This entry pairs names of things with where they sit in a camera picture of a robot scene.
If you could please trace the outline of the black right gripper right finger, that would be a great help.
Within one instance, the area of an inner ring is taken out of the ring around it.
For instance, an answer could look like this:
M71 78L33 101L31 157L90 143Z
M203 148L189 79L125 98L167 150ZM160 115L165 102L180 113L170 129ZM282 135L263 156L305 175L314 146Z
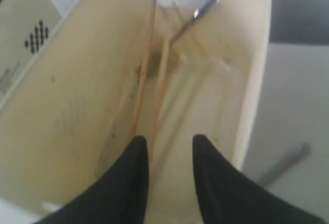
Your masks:
M202 134L192 140L195 190L203 223L323 223L237 170Z

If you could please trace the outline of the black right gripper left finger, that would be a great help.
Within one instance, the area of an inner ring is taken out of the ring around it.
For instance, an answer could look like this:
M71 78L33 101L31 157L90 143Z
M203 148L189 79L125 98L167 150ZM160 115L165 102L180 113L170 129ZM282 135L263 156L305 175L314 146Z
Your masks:
M98 181L38 222L143 223L148 192L147 141L143 136L135 136Z

